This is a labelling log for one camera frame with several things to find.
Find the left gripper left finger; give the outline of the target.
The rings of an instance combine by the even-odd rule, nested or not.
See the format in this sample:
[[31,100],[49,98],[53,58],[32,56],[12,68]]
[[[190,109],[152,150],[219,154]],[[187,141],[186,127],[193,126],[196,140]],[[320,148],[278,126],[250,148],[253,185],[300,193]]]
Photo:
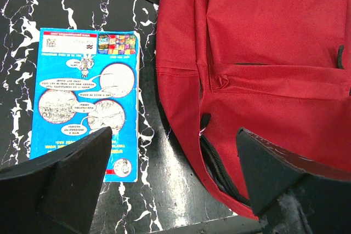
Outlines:
[[89,233],[111,138],[111,128],[101,128],[1,169],[1,233]]

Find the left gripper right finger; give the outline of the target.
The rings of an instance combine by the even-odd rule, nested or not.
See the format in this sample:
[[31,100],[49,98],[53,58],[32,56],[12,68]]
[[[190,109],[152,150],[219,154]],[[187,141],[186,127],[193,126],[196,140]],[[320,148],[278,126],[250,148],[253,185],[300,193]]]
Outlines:
[[256,215],[287,198],[304,213],[350,213],[350,172],[307,159],[241,128],[236,146]]

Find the red student backpack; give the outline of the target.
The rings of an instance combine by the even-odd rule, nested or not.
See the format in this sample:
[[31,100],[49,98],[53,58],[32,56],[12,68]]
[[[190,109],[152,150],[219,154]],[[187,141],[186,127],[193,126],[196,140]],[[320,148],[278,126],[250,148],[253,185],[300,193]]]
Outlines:
[[207,191],[254,218],[236,149],[246,128],[350,169],[350,0],[148,0],[166,118]]

